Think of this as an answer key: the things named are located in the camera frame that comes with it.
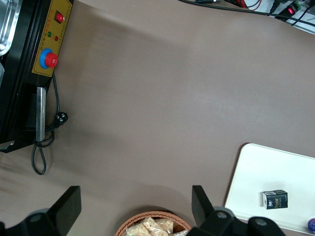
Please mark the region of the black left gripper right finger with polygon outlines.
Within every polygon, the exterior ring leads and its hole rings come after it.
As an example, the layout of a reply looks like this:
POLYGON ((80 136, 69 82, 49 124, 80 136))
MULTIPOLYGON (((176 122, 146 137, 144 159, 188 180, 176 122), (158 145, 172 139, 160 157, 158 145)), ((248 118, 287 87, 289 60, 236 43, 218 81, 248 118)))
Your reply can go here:
POLYGON ((191 210, 196 222, 189 236, 283 236, 284 232, 271 219, 251 217, 247 223, 225 208, 214 207, 200 185, 192 187, 191 210))

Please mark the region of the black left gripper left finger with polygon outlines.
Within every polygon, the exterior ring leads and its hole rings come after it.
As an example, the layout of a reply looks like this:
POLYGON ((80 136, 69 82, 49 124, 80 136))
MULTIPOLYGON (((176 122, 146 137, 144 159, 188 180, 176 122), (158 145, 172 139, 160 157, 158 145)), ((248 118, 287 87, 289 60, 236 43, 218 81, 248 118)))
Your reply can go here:
POLYGON ((81 188, 69 187, 46 211, 29 215, 19 224, 6 228, 0 223, 2 236, 65 236, 81 213, 81 188))

